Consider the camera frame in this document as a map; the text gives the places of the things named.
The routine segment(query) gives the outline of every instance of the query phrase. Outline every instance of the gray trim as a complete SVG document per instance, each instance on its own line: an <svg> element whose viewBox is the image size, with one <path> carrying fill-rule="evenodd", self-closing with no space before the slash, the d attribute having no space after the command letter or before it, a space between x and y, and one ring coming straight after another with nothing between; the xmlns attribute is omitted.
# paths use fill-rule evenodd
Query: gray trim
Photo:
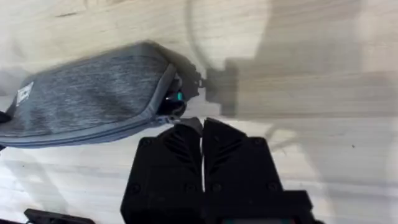
<svg viewBox="0 0 398 224"><path fill-rule="evenodd" d="M0 142L5 146L7 146L6 144L7 142L9 143L32 142L34 144L34 142L40 142L40 141L57 141L57 140L66 140L72 138L80 138L83 136L94 135L105 131L110 131L112 129L122 128L124 126L129 126L135 123L137 124L137 127L142 126L146 123L151 122L151 120L155 118L157 109L159 108L161 102L163 101L163 98L167 90L169 89L176 74L177 74L177 69L174 67L174 65L169 64L162 78L160 78L157 84L157 88L154 92L154 95L151 98L150 102L148 103L146 109L141 114L135 117L117 123L103 124L101 126L97 126L94 128L72 131L69 133L49 134L43 136L30 136L30 137L0 137Z"/></svg>

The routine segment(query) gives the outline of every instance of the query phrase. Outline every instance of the black object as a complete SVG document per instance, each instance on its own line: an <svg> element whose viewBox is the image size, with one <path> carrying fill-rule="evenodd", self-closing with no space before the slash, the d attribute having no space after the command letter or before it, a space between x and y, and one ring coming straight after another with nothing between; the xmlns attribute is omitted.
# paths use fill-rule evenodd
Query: black object
<svg viewBox="0 0 398 224"><path fill-rule="evenodd" d="M74 217L71 215L63 215L53 212L44 212L40 210L27 209L24 212L28 218L26 224L95 224L93 220L88 218ZM20 224L7 220L0 220L0 224Z"/></svg>
<svg viewBox="0 0 398 224"><path fill-rule="evenodd" d="M127 224L319 223L311 210L306 191L283 190L264 138L209 118L142 138L121 205Z"/></svg>

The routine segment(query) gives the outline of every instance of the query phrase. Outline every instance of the gray fabric pencil case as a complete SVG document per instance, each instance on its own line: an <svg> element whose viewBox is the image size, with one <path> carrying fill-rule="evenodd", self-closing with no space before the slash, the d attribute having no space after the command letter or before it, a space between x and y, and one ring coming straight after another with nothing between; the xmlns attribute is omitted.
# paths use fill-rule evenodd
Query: gray fabric pencil case
<svg viewBox="0 0 398 224"><path fill-rule="evenodd" d="M185 109L180 86L175 66L147 43L42 72L26 79L13 104L0 113L0 146L70 146L128 137L180 116ZM168 95L176 97L165 104ZM159 114L163 105L168 108Z"/></svg>

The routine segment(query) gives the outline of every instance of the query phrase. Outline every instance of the screw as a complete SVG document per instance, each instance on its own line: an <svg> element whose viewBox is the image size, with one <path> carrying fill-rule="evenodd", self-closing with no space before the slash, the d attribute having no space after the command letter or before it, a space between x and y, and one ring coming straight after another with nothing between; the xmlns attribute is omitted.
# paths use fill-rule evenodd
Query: screw
<svg viewBox="0 0 398 224"><path fill-rule="evenodd" d="M276 191L278 189L278 185L276 183L269 183L269 184L267 184L267 188L270 191Z"/></svg>
<svg viewBox="0 0 398 224"><path fill-rule="evenodd" d="M142 141L142 146L148 146L148 145L150 145L152 143L152 140L151 139L144 139L143 141Z"/></svg>
<svg viewBox="0 0 398 224"><path fill-rule="evenodd" d="M196 190L197 190L197 188L193 184L186 184L185 185L185 191L187 191L187 192L194 192Z"/></svg>
<svg viewBox="0 0 398 224"><path fill-rule="evenodd" d="M264 139L263 138L255 138L254 139L254 144L255 145L263 145L264 144Z"/></svg>
<svg viewBox="0 0 398 224"><path fill-rule="evenodd" d="M221 189L222 189L222 187L221 187L221 184L213 184L213 185L211 186L211 189L212 189L212 191L214 191L214 192L220 192Z"/></svg>

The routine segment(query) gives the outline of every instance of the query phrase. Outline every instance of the wooden surface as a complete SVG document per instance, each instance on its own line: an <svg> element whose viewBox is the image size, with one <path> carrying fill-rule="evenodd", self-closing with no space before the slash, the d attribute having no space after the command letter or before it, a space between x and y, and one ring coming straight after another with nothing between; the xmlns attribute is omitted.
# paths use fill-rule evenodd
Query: wooden surface
<svg viewBox="0 0 398 224"><path fill-rule="evenodd" d="M0 106L30 74L153 40L204 79L187 116L266 137L285 188L307 189L316 217L398 223L397 11L393 0L0 0ZM137 141L159 132L4 150L0 217L24 221L30 207L122 223Z"/></svg>

